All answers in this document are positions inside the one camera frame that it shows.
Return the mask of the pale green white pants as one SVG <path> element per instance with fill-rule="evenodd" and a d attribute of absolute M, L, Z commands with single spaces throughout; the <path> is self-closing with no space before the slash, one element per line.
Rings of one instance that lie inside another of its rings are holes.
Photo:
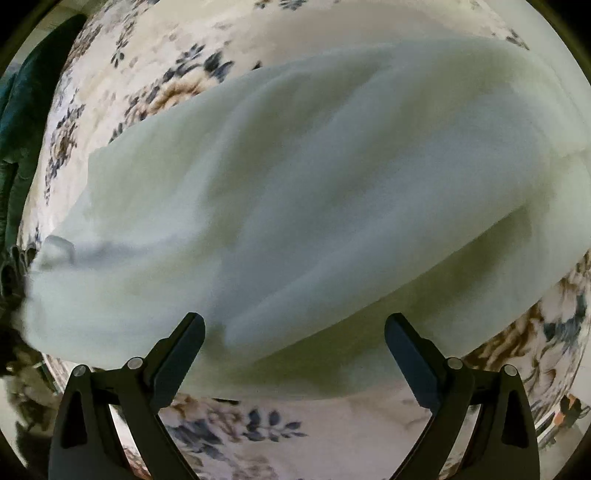
<path fill-rule="evenodd" d="M 590 246 L 590 116 L 492 39 L 325 52 L 228 80 L 89 158 L 27 281 L 34 348 L 103 369 L 190 312 L 198 396 L 322 398 L 387 382 L 404 314 L 463 355 Z"/>

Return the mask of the dark teal velvet cushion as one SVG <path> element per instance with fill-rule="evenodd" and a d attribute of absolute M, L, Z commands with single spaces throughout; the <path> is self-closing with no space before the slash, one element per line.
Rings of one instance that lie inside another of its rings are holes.
<path fill-rule="evenodd" d="M 1 278 L 19 277 L 14 252 L 35 175 L 47 117 L 74 41 L 86 22 L 77 14 L 53 30 L 1 87 Z"/>

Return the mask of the floral patterned bed sheet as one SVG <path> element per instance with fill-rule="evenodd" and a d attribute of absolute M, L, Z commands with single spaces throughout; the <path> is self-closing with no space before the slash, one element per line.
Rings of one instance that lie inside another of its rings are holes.
<path fill-rule="evenodd" d="M 465 38 L 534 53 L 590 116 L 583 69 L 548 16 L 526 1 L 106 1 L 58 81 L 20 237 L 41 250 L 85 189 L 95 151 L 228 80 L 346 48 Z M 481 369 L 515 365 L 540 419 L 577 377 L 589 304 L 590 246 L 489 340 L 463 355 L 439 348 Z M 395 362 L 387 382 L 335 397 L 230 399 L 183 386 L 161 417 L 208 479 L 384 479 L 429 418 Z"/>

